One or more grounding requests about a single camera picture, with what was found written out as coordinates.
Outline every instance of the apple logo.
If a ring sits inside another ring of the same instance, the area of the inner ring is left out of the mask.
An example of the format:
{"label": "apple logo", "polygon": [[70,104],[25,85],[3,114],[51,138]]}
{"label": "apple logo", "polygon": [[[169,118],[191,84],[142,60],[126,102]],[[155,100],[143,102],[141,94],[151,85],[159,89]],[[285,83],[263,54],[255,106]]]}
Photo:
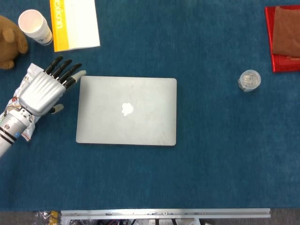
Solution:
{"label": "apple logo", "polygon": [[124,114],[124,116],[127,116],[128,114],[133,112],[133,106],[130,103],[123,103],[122,109],[122,113]]}

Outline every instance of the blue table surface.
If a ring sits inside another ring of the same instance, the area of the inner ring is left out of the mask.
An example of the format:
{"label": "blue table surface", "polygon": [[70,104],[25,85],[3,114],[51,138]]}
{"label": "blue table surface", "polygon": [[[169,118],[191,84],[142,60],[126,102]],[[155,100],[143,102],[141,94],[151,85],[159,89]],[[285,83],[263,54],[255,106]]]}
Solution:
{"label": "blue table surface", "polygon": [[[176,78],[177,144],[77,144],[76,85],[0,158],[0,210],[300,207],[300,74],[272,73],[264,15],[296,3],[97,0],[101,47],[54,53],[28,39],[0,71],[1,109],[31,62],[62,54],[88,75]],[[29,8],[51,26],[49,1],[2,1],[0,15]],[[237,85],[247,69],[262,77],[251,93]]]}

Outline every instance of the silver laptop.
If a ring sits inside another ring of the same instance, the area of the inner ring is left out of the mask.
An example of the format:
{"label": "silver laptop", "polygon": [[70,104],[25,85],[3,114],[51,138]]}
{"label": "silver laptop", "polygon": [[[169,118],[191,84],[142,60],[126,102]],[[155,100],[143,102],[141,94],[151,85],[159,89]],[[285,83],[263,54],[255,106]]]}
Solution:
{"label": "silver laptop", "polygon": [[177,81],[84,76],[78,143],[175,145]]}

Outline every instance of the plastic cup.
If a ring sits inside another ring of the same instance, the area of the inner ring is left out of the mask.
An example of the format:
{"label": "plastic cup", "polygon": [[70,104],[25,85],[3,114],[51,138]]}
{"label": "plastic cup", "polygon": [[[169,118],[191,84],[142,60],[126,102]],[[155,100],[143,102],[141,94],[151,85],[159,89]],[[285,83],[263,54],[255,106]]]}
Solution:
{"label": "plastic cup", "polygon": [[35,9],[29,9],[19,16],[20,29],[41,45],[48,45],[53,40],[52,32],[43,15]]}
{"label": "plastic cup", "polygon": [[246,70],[240,76],[238,84],[245,92],[253,91],[261,84],[261,76],[255,70]]}

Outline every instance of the yellow notebook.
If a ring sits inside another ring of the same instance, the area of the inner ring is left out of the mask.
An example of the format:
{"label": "yellow notebook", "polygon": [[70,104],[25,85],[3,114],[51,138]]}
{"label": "yellow notebook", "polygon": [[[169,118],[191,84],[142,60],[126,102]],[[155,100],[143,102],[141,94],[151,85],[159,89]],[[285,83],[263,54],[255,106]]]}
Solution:
{"label": "yellow notebook", "polygon": [[94,0],[50,0],[54,51],[100,46]]}

